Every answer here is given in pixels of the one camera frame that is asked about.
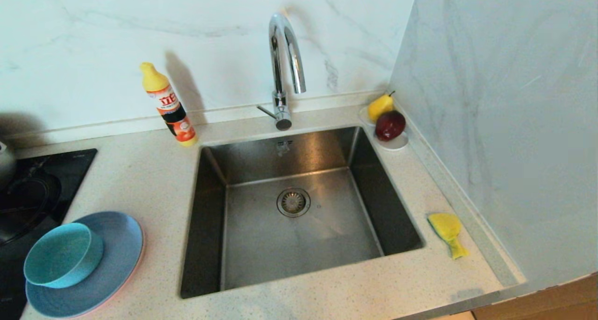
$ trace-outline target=pear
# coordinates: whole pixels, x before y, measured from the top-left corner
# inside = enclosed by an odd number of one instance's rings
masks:
[[[370,103],[368,106],[368,115],[370,116],[370,120],[372,120],[372,122],[376,122],[378,117],[380,117],[383,113],[392,111],[394,109],[392,105],[393,93],[395,92],[383,94],[378,99]]]

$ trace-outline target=speckled countertop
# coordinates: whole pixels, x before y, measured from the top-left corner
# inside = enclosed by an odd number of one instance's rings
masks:
[[[198,126],[201,143],[225,143],[361,125],[359,107],[293,114],[278,132],[269,117]],[[426,217],[453,212],[410,145],[376,147],[425,246],[265,284],[181,299],[179,288],[200,144],[182,148],[167,130],[22,149],[20,158],[97,148],[65,222],[121,211],[145,230],[147,248],[135,275],[90,319],[393,319],[502,290],[465,230],[471,255],[453,261]],[[43,318],[29,305],[22,319]]]

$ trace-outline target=wooden cabinet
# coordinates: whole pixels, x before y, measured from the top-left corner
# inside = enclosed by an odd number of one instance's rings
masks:
[[[597,286],[594,274],[473,313],[477,320],[598,320]]]

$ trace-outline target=stack of dishes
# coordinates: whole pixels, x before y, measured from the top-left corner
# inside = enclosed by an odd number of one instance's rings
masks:
[[[143,231],[131,216],[99,212],[51,230],[24,264],[27,299],[36,311],[70,318],[113,296],[141,260]]]

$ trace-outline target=marble backsplash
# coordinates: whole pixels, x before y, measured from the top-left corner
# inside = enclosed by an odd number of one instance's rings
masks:
[[[390,88],[529,279],[596,271],[598,0],[416,0]]]
[[[0,0],[0,133],[155,116],[140,62],[188,111],[270,101],[271,14],[289,15],[305,65],[297,99],[380,90],[413,0]]]

